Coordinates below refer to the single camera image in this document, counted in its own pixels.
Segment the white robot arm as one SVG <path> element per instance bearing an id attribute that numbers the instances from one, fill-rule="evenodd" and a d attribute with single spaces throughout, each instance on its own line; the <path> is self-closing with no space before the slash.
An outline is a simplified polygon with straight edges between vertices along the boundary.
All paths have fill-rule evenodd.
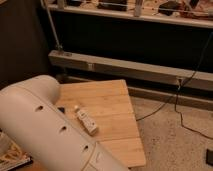
<path id="1" fill-rule="evenodd" d="M 129 171 L 55 103 L 60 83 L 36 76 L 0 90 L 0 129 L 48 171 Z"/>

